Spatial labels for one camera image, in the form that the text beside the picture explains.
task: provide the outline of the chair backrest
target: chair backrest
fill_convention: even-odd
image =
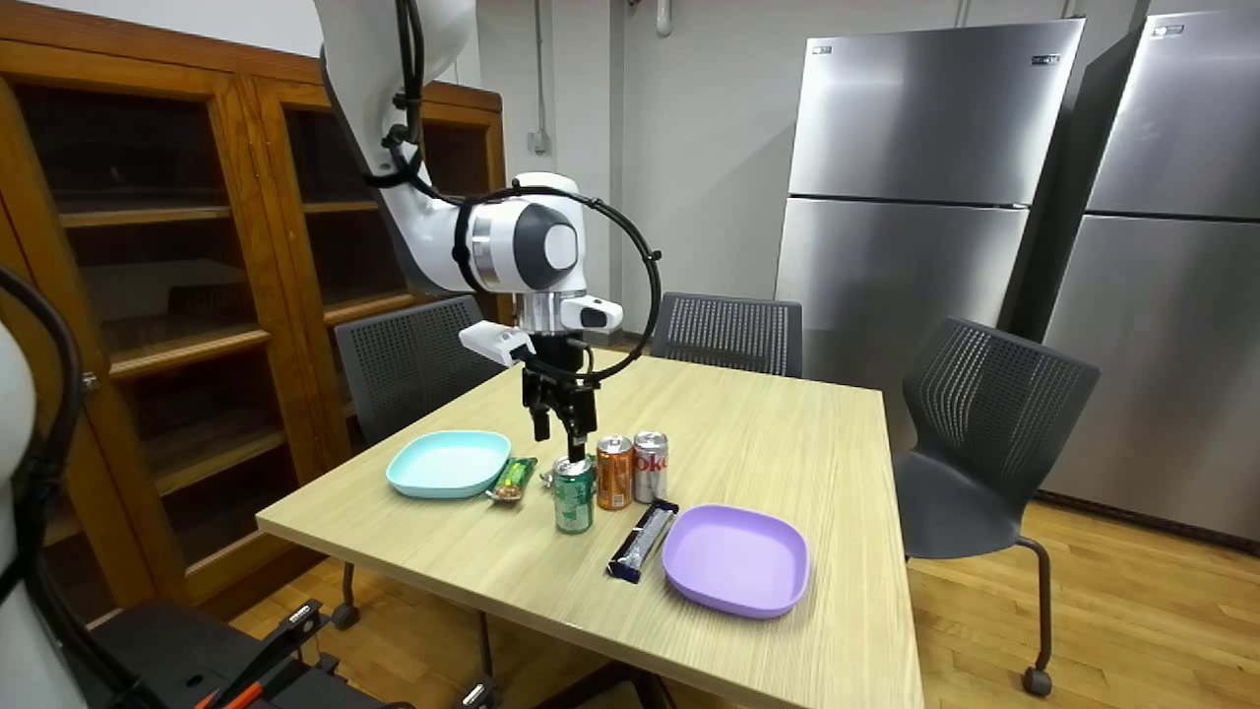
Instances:
[[[799,305],[664,292],[650,354],[799,379],[799,326]]]
[[[364,443],[389,438],[501,369],[455,341],[475,318],[475,298],[452,296],[335,326]]]
[[[944,318],[904,379],[917,448],[990,490],[1013,515],[1042,485],[1097,369],[1038,344]]]

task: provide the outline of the soda can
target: soda can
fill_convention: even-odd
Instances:
[[[582,460],[559,460],[549,468],[549,498],[555,498],[555,532],[582,537],[595,522],[595,464]]]
[[[635,490],[635,448],[626,438],[605,438],[598,444],[598,509],[619,514],[631,509]]]
[[[635,499],[653,503],[664,498],[664,468],[670,468],[670,438],[664,432],[637,432],[635,438]]]

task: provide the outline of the refrigerator door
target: refrigerator door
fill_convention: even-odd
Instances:
[[[1088,216],[1047,344],[1101,367],[1047,490],[1260,540],[1260,226]]]
[[[997,322],[1025,208],[788,200],[779,298],[801,305],[808,379],[896,388],[923,331]]]
[[[1260,216],[1260,7],[1149,18],[1090,212]]]
[[[1077,20],[811,41],[788,193],[1031,205]]]

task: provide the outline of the cabinet door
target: cabinet door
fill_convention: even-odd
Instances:
[[[377,193],[318,83],[255,83],[261,155],[270,169],[270,212],[284,226],[284,280],[309,344],[318,390],[318,459],[346,460],[363,444],[339,376],[339,322],[416,305],[405,287]]]
[[[9,276],[26,280],[3,200],[0,267]],[[0,322],[15,334],[30,364],[40,431],[47,431],[53,419],[51,402],[61,388],[47,331],[26,316],[26,309],[11,305],[11,296],[0,296]],[[149,569],[137,557],[135,532],[120,515],[116,494],[107,480],[101,452],[85,426],[78,426],[65,460],[61,499],[51,509],[47,522],[43,558],[78,624],[101,619],[114,607],[129,607],[152,595]]]
[[[314,476],[309,376],[227,75],[0,44],[0,188],[76,326],[85,421],[164,595],[211,603]]]
[[[339,464],[356,448],[346,419],[342,376],[329,326],[412,305],[377,193],[318,83],[255,83],[261,155],[267,155],[275,222],[287,232],[284,276],[297,298],[303,331],[318,358],[325,419],[321,460]],[[501,113],[485,90],[437,88],[423,103],[430,175],[446,193],[489,193],[503,184]]]

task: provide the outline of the wooden table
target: wooden table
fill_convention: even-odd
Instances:
[[[670,499],[779,515],[811,545],[811,587],[775,624],[745,624],[602,569],[643,509],[559,537],[531,480],[521,514],[405,499],[387,460],[431,431],[496,431],[538,468],[521,376],[506,369],[261,514],[292,545],[398,577],[614,661],[749,704],[920,704],[880,393],[643,358],[598,390],[602,432],[670,432]]]

